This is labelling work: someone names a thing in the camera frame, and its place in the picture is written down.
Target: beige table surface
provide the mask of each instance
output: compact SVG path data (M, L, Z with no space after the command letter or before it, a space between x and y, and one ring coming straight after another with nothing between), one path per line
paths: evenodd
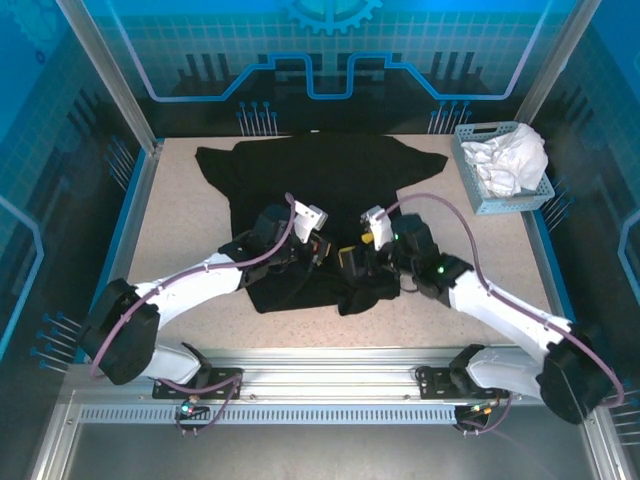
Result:
M441 195L468 219L476 236L485 275L539 308L548 308L520 214L473 215L448 135L398 135L414 148L449 157L444 171L398 191ZM136 246L129 281L161 278L199 263L231 239L226 197L202 176L194 155L199 146L232 149L239 138L165 141ZM429 224L444 252L471 260L468 240L444 207L418 200L417 212ZM161 330L165 341L198 348L269 347L453 347L469 343L509 343L481 322L419 294L402 293L360 315L341 317L337 307L259 314L246 291L217 297L186 312Z

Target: blue wall panel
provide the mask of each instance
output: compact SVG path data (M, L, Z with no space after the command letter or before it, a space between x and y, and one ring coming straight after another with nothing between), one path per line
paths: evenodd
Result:
M640 364L637 13L602 2L534 122L567 200L546 217L577 320L602 326L629 375Z
M72 324L57 331L45 320L87 313L139 146L53 0L0 0L0 65L0 477L9 480L30 474L69 359L51 347L75 348Z
M93 0L89 9L159 136L275 134L266 110L243 110L252 101L269 103L278 133L449 133L448 115L513 117L574 3Z

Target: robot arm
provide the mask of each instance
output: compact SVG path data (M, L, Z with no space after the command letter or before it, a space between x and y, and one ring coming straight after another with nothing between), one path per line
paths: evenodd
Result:
M454 360L456 368L451 368L456 385L530 395L575 424L611 390L602 369L556 330L569 332L592 350L600 347L597 333L527 304L484 280L469 263L440 253L429 227L416 214L391 222L382 208L375 207L362 221L373 237L376 263L411 275L424 296L477 318L522 348L520 354L483 346L465 349L462 368L461 359Z
M283 239L290 217L285 207L272 205L258 217L254 228L220 247L203 262L170 277L129 285L115 280L105 288L79 334L80 347L95 359L108 334L132 305L141 303L113 338L100 360L100 369L116 385L138 376L187 384L203 367L203 358L190 345L173 348L156 345L158 331L195 306L219 295L235 292L264 278L272 268L281 271L306 256L315 264L326 257L329 244L314 233L327 215L314 206L294 205L293 231ZM273 255L252 261L279 241ZM220 268L221 264L238 264ZM208 372L200 372L205 381Z

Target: metal bracket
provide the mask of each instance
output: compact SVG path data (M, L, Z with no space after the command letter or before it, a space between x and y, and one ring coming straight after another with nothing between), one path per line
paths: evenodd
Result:
M449 368L418 367L415 377L422 400L491 400L509 396L509 392L505 390L480 388L477 385L473 385L469 391L463 392L451 380L451 369Z
M243 370L241 368L212 368L209 372L209 381L208 385L215 385L217 383L223 382L228 378L231 378L234 375L242 375ZM186 388L196 388L195 386L195 378L191 380ZM232 400L237 400L240 398L240 389L242 387L242 382L236 388ZM213 390L209 393L204 393L200 396L201 400L225 400L229 396L229 392L233 388L233 384L226 385L225 387L220 388L219 390ZM184 400L185 396L187 396L183 392L178 392L173 388L165 385L162 382L154 382L153 383L153 391L151 392L151 396L155 400Z

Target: white cloth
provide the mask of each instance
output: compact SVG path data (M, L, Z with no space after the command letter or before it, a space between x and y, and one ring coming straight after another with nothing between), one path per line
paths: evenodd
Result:
M511 197L523 189L535 191L549 163L544 140L529 125L484 143L463 142L467 163L486 188L486 196Z

